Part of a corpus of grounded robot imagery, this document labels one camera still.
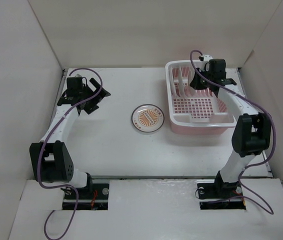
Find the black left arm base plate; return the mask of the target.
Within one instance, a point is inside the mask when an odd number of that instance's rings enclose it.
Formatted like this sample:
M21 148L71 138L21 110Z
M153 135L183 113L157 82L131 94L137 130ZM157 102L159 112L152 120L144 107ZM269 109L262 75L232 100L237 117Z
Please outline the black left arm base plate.
M62 201L62 210L73 210L76 203L76 193L70 188L62 188L64 197ZM77 210L87 211L106 211L108 210L110 184L94 183L92 190L87 188L78 188Z

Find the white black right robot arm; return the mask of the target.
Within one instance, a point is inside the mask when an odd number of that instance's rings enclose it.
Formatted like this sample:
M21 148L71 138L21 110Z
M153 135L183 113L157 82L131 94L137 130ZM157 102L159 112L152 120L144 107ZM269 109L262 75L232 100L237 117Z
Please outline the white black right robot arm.
M226 105L236 120L231 137L231 155L212 183L198 183L198 197L211 200L241 196L239 180L243 172L255 156L270 146L271 121L265 113L259 112L248 102L237 83L227 77L224 59L204 55L199 57L198 62L192 61L191 64L195 72L189 86L195 90L209 89Z

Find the green rimmed white plate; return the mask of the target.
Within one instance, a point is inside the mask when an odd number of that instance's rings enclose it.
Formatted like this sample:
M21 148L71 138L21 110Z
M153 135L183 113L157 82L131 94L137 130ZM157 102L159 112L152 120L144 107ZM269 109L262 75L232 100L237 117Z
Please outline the green rimmed white plate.
M175 97L179 97L179 80L178 80L178 70L176 68L171 69L172 82L175 90Z

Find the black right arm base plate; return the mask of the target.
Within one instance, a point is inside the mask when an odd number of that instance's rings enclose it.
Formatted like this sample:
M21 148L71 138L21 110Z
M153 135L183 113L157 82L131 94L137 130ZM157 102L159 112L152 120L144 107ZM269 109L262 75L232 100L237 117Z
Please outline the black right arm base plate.
M217 187L213 182L198 182L196 197L201 210L246 210L240 185Z

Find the black rimmed flower plate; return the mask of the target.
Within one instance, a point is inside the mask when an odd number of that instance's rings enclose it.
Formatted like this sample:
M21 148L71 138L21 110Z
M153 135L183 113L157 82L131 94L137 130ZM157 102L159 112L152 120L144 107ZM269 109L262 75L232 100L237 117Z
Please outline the black rimmed flower plate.
M191 83L194 79L194 68L190 65L188 68L188 75L187 75L187 89L188 89L188 95L190 97L193 96L194 88L191 87Z

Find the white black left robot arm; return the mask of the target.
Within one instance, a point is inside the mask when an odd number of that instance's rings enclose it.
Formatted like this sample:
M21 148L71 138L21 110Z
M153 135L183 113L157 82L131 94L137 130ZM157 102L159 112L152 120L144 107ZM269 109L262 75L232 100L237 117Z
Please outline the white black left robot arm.
M99 108L98 104L110 95L94 78L87 79L78 74L66 79L66 89L57 102L46 134L29 147L36 181L75 187L77 194L84 199L93 194L91 175L75 168L66 141L81 112L92 114Z

